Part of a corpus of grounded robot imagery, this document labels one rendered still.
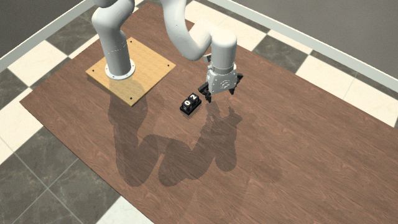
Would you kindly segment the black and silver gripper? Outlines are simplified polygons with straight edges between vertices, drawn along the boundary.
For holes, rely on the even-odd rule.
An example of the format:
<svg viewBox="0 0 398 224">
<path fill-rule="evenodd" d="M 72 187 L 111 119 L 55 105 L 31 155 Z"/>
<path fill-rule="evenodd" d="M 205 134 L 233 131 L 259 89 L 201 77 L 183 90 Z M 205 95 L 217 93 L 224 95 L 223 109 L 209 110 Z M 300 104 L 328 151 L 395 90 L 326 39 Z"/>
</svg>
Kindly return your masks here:
<svg viewBox="0 0 398 224">
<path fill-rule="evenodd" d="M 229 90 L 229 92 L 233 95 L 234 89 L 237 87 L 237 84 L 240 82 L 242 77 L 242 73 L 237 73 L 235 64 L 233 71 L 227 75 L 219 75 L 212 70 L 208 70 L 206 83 L 200 86 L 198 91 L 202 93 L 202 95 L 206 95 L 206 101 L 208 100 L 208 102 L 211 103 L 211 94 L 217 94 L 222 91 Z"/>
</svg>

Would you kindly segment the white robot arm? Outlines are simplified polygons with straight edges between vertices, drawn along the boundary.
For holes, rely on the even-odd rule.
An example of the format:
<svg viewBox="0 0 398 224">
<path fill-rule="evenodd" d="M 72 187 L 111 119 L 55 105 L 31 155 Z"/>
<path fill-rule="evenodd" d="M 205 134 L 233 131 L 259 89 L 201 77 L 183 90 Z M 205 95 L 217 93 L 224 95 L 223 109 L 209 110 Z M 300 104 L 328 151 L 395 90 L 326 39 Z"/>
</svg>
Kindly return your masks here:
<svg viewBox="0 0 398 224">
<path fill-rule="evenodd" d="M 190 31 L 185 23 L 187 0 L 159 0 L 163 6 L 167 34 L 177 50 L 188 60 L 203 57 L 208 70 L 219 75 L 233 71 L 237 36 L 207 19 L 198 20 Z M 92 16 L 106 59 L 105 72 L 112 80 L 125 80 L 135 71 L 129 57 L 125 33 L 120 30 L 133 13 L 135 0 L 93 0 L 99 7 Z M 204 55 L 211 47 L 211 54 Z M 203 56 L 204 55 L 204 56 Z"/>
</svg>

